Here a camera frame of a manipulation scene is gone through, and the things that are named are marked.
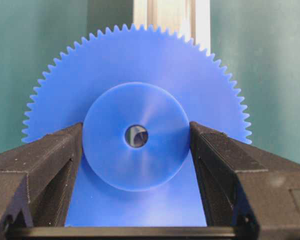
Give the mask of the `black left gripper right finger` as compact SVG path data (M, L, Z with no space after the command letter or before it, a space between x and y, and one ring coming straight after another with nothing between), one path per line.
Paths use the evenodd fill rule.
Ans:
M300 237L300 164L195 121L190 151L208 226Z

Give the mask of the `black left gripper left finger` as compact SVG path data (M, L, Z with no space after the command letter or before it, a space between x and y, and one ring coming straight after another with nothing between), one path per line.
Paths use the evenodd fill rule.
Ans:
M81 123L0 153L0 237L65 225L82 154Z

